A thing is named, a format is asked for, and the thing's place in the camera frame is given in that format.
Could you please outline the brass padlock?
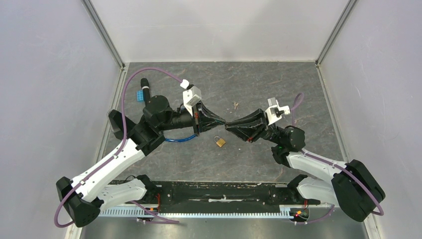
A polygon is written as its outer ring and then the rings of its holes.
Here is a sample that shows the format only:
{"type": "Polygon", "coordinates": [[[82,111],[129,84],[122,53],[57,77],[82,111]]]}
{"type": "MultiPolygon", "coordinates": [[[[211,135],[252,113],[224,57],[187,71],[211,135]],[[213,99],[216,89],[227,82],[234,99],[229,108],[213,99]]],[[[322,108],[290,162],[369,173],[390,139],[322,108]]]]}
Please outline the brass padlock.
{"type": "Polygon", "coordinates": [[[213,139],[218,147],[223,147],[226,144],[226,141],[219,136],[215,136],[213,139]]]}

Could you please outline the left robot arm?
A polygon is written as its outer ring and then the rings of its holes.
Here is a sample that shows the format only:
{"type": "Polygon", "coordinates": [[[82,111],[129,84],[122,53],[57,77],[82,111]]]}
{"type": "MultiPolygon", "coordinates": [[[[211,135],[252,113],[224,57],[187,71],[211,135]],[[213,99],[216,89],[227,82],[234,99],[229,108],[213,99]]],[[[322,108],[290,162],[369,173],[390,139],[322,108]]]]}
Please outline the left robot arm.
{"type": "Polygon", "coordinates": [[[62,177],[56,182],[59,208],[65,209],[71,223],[79,228],[90,224],[111,207],[130,201],[151,203],[155,200],[156,186],[145,175],[114,186],[111,181],[164,143],[164,131],[191,127],[194,134],[199,135],[225,124],[225,120],[209,111],[198,96],[192,96],[178,110],[170,107],[165,96],[153,96],[146,102],[138,123],[117,110],[111,110],[108,118],[115,137],[120,140],[119,145],[78,176],[62,177]]]}

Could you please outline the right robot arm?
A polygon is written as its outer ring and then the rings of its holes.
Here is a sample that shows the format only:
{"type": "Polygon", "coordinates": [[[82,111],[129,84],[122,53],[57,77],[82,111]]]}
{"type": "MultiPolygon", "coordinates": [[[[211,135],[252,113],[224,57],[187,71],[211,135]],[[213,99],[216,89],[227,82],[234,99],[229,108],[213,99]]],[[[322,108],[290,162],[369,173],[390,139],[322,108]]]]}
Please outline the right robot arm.
{"type": "Polygon", "coordinates": [[[318,200],[340,207],[351,219],[362,222],[370,214],[384,215],[381,202],[386,194],[367,167],[359,160],[338,161],[305,150],[305,132],[290,125],[276,126],[288,107],[256,110],[250,115],[227,122],[225,129],[243,141],[267,140],[276,163],[305,172],[288,185],[288,198],[293,203],[318,200]]]}

